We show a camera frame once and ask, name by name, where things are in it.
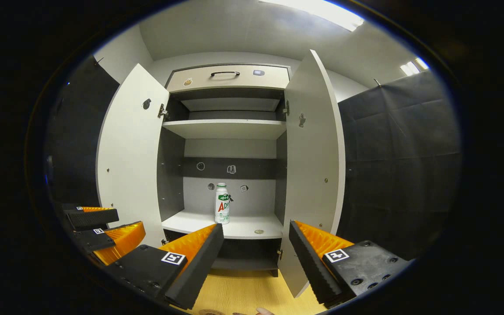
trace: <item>drawer handle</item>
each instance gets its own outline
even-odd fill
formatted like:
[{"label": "drawer handle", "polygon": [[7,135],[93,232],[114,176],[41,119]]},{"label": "drawer handle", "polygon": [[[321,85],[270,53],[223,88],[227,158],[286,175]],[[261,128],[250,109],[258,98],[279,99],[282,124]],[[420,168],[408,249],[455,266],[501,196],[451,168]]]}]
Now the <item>drawer handle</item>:
[{"label": "drawer handle", "polygon": [[216,74],[234,74],[236,76],[240,76],[240,72],[238,71],[220,71],[220,72],[212,72],[211,76],[214,77]]}]

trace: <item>ceiling light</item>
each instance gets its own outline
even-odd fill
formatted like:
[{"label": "ceiling light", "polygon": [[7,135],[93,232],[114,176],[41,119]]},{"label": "ceiling light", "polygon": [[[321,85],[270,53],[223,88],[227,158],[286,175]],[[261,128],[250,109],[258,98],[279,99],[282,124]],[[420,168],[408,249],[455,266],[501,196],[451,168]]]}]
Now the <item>ceiling light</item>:
[{"label": "ceiling light", "polygon": [[405,73],[407,76],[411,76],[411,75],[413,75],[412,70],[411,70],[411,69],[410,69],[410,68],[409,68],[406,64],[404,64],[404,65],[400,66],[400,69],[402,69],[402,71],[404,71],[404,73]]},{"label": "ceiling light", "polygon": [[420,73],[420,70],[417,68],[417,66],[415,64],[413,64],[413,62],[408,62],[406,64],[406,66],[408,66],[408,68],[413,72],[413,74],[418,74]]},{"label": "ceiling light", "polygon": [[346,30],[353,32],[358,26],[363,24],[363,19],[349,12],[348,10],[336,6],[324,0],[259,0],[269,4],[279,4],[281,6],[295,8],[310,14],[314,14],[337,24]]},{"label": "ceiling light", "polygon": [[421,58],[416,58],[416,62],[423,68],[423,70],[427,70],[429,66],[421,59]]}]

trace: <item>door hinge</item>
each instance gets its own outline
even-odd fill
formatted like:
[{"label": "door hinge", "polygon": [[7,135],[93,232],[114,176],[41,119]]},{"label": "door hinge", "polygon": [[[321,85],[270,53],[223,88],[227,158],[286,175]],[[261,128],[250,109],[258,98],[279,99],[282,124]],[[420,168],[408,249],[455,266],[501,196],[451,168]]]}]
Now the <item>door hinge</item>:
[{"label": "door hinge", "polygon": [[283,109],[283,112],[289,116],[289,100],[285,101],[285,108]]},{"label": "door hinge", "polygon": [[165,105],[161,104],[161,108],[158,110],[158,118],[161,118],[164,116],[165,118],[168,118],[168,111],[165,110]]}]

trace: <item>bottle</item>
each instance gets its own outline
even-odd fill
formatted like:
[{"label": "bottle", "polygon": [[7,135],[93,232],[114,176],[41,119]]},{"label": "bottle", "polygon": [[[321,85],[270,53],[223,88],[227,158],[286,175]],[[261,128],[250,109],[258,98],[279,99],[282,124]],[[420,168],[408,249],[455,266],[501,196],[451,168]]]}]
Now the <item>bottle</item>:
[{"label": "bottle", "polygon": [[215,223],[227,224],[230,221],[228,217],[228,206],[231,203],[230,195],[227,192],[225,183],[218,183],[215,191]]}]

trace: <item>white wall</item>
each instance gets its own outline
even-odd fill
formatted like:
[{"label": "white wall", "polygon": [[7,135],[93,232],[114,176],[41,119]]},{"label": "white wall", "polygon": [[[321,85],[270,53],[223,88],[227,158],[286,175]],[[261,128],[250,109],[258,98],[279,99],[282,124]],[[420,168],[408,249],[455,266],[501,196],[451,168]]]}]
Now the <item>white wall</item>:
[{"label": "white wall", "polygon": [[[284,66],[290,66],[291,74],[297,70],[298,65],[301,63],[300,60],[285,58],[282,56],[258,54],[255,52],[199,52],[196,54],[187,54],[156,60],[149,67],[144,67],[154,78],[157,79],[160,84],[164,86],[172,70],[200,66],[202,64],[228,62],[282,64]],[[330,77],[330,81],[334,87],[334,92],[338,102],[368,89],[366,86],[333,71],[328,70],[328,76]]]},{"label": "white wall", "polygon": [[140,64],[148,69],[153,59],[141,37],[140,26],[129,28],[94,53],[94,59],[118,83],[124,82],[131,70]]}]

